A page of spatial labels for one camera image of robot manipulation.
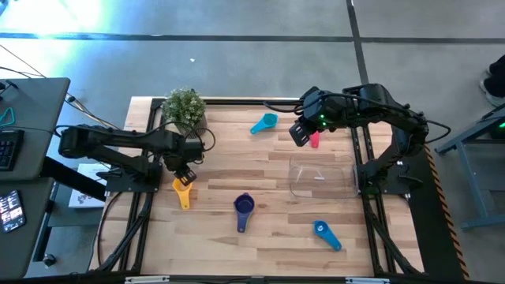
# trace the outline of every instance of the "potted plant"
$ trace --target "potted plant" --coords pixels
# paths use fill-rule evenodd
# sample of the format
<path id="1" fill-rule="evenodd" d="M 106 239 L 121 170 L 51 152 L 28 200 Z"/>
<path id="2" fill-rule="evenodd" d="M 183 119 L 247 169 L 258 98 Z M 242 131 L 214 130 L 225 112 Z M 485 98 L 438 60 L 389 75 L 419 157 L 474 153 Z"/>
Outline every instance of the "potted plant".
<path id="1" fill-rule="evenodd" d="M 179 132 L 189 138 L 197 138 L 205 133 L 205 102 L 194 89 L 180 88 L 170 92 L 162 105 L 166 122 L 173 121 Z"/>

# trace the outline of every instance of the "blue measuring cup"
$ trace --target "blue measuring cup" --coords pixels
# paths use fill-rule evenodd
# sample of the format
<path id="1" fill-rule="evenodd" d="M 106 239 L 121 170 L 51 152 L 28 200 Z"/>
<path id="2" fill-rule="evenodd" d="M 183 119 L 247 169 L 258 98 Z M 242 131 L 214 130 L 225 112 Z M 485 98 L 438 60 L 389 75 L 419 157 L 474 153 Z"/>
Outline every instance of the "blue measuring cup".
<path id="1" fill-rule="evenodd" d="M 254 125 L 251 128 L 251 133 L 256 134 L 260 130 L 275 127 L 278 119 L 279 118 L 278 118 L 277 114 L 265 114 L 263 116 L 263 118 L 261 118 L 260 122 L 256 123 L 256 125 Z"/>
<path id="2" fill-rule="evenodd" d="M 342 244 L 338 238 L 331 232 L 330 227 L 325 221 L 314 221 L 314 233 L 323 238 L 335 251 L 342 249 Z"/>
<path id="3" fill-rule="evenodd" d="M 237 197 L 234 206 L 237 212 L 237 232 L 244 233 L 249 216 L 254 210 L 254 199 L 248 193 L 244 193 Z"/>

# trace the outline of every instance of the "smartphone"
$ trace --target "smartphone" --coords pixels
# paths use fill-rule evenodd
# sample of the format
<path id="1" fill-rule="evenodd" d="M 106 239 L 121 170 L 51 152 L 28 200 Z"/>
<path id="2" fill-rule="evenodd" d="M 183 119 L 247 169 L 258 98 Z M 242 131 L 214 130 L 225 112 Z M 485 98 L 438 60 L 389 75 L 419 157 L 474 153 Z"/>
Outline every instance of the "smartphone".
<path id="1" fill-rule="evenodd" d="M 26 223 L 17 190 L 0 196 L 0 215 L 2 216 L 2 228 L 5 233 L 11 232 Z"/>

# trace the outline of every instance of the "keyboard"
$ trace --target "keyboard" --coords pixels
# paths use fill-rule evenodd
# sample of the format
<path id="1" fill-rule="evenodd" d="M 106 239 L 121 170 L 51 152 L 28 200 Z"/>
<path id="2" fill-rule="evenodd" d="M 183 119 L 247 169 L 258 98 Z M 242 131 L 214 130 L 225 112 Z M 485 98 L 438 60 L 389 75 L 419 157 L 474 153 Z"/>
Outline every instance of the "keyboard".
<path id="1" fill-rule="evenodd" d="M 23 130 L 0 130 L 0 171 L 12 171 L 23 144 Z"/>

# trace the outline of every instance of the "clear glass bowl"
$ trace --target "clear glass bowl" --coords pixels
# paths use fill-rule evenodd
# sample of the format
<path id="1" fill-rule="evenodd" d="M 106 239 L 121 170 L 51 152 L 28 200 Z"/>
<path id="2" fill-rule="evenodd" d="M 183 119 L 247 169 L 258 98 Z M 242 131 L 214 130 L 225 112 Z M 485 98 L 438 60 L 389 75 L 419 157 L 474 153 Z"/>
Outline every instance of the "clear glass bowl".
<path id="1" fill-rule="evenodd" d="M 289 180 L 296 197 L 345 199 L 358 194 L 354 160 L 348 155 L 324 159 L 293 155 Z"/>

